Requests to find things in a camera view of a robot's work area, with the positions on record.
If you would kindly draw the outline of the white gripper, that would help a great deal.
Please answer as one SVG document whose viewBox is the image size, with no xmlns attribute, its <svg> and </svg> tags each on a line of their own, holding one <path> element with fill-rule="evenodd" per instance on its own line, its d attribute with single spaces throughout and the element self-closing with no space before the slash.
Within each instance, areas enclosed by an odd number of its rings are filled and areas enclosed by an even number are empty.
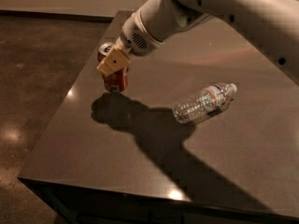
<svg viewBox="0 0 299 224">
<path fill-rule="evenodd" d="M 107 56 L 98 64 L 97 70 L 105 77 L 130 65 L 128 54 L 147 56 L 163 42 L 154 38 L 145 28 L 140 11 L 134 12 L 121 28 L 121 34 Z"/>
</svg>

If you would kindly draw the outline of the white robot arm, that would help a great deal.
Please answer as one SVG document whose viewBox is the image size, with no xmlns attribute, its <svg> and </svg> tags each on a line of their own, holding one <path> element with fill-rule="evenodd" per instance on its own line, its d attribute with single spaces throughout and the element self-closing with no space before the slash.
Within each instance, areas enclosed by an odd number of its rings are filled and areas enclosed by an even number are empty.
<svg viewBox="0 0 299 224">
<path fill-rule="evenodd" d="M 298 0 L 148 0 L 121 28 L 97 66 L 108 77 L 173 35 L 216 17 L 228 23 L 293 81 L 299 81 Z"/>
</svg>

